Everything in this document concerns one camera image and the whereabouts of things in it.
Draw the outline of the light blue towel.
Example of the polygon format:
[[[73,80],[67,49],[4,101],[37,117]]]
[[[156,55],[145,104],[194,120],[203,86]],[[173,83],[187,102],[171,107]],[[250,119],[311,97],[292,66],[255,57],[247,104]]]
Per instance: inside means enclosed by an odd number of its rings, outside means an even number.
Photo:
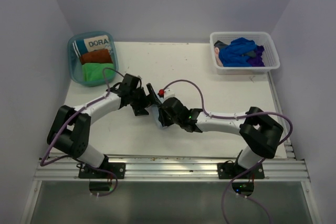
[[[159,107],[158,106],[151,106],[151,112],[152,112],[152,115],[154,117],[154,121],[157,125],[158,128],[160,129],[165,129],[166,127],[161,127],[160,123],[159,123],[159,120],[158,120],[158,117],[159,117],[159,111],[158,111]]]

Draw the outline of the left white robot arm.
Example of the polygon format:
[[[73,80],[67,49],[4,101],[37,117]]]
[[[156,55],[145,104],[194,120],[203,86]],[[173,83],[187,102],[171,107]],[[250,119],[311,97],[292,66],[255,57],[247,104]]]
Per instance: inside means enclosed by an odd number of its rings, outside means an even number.
[[[75,107],[61,106],[47,136],[49,148],[40,165],[50,164],[45,160],[54,147],[68,157],[90,166],[90,171],[97,178],[106,177],[109,172],[108,158],[89,144],[91,125],[128,105],[135,116],[148,115],[148,108],[158,107],[161,100],[150,83],[146,86],[148,93],[139,77],[125,74],[121,82],[108,86],[98,98]]]

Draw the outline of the green microfiber towel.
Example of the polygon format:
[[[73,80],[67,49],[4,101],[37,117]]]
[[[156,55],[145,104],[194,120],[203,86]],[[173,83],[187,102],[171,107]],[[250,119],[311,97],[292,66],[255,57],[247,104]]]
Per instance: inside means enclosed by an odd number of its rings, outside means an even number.
[[[86,63],[82,65],[83,79],[86,82],[90,81],[104,81],[103,69],[114,69],[112,63]]]

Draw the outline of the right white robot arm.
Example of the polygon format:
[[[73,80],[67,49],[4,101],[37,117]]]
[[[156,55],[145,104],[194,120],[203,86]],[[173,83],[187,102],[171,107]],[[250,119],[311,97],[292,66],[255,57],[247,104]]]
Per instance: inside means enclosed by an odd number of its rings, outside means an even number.
[[[241,136],[247,144],[234,165],[234,172],[246,178],[262,158],[272,159],[284,128],[258,107],[246,113],[210,115],[202,109],[188,109],[175,97],[166,99],[158,108],[163,127],[178,125],[189,133],[222,132]]]

